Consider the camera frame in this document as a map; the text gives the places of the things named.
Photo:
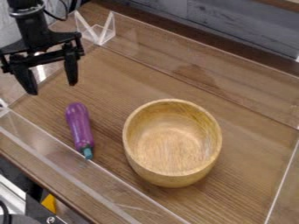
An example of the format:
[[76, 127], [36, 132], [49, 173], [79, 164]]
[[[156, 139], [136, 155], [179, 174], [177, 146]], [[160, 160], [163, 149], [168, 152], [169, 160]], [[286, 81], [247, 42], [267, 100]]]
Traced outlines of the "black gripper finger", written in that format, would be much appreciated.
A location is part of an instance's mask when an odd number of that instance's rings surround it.
[[64, 51], [64, 69], [68, 78], [68, 83], [71, 86], [75, 86], [79, 82], [79, 65], [77, 65], [77, 56], [72, 43], [67, 43], [63, 46]]
[[23, 86], [23, 89], [29, 95], [37, 95], [37, 82], [32, 70], [24, 63], [24, 56], [12, 55], [9, 60], [12, 74]]

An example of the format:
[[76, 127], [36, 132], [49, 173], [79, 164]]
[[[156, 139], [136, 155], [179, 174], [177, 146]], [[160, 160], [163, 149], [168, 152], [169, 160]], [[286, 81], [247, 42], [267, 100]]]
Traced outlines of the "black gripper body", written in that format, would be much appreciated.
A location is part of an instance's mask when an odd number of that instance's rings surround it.
[[13, 63], [35, 67], [63, 60], [68, 53], [76, 60], [84, 55], [81, 34], [77, 31], [52, 31], [43, 10], [9, 10], [9, 16], [16, 21], [21, 38], [0, 47], [0, 62], [5, 73], [12, 72]]

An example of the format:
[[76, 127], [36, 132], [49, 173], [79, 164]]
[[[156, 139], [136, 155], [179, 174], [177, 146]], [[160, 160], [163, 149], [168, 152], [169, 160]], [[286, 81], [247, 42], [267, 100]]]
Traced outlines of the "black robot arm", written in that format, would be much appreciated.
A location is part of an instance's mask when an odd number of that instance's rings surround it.
[[81, 33], [56, 32], [49, 29], [43, 0], [7, 0], [9, 16], [15, 19], [21, 38], [0, 48], [0, 62], [4, 73], [15, 76], [24, 91], [37, 95], [37, 82], [32, 67], [64, 61], [68, 83], [79, 82], [77, 61], [84, 55]]

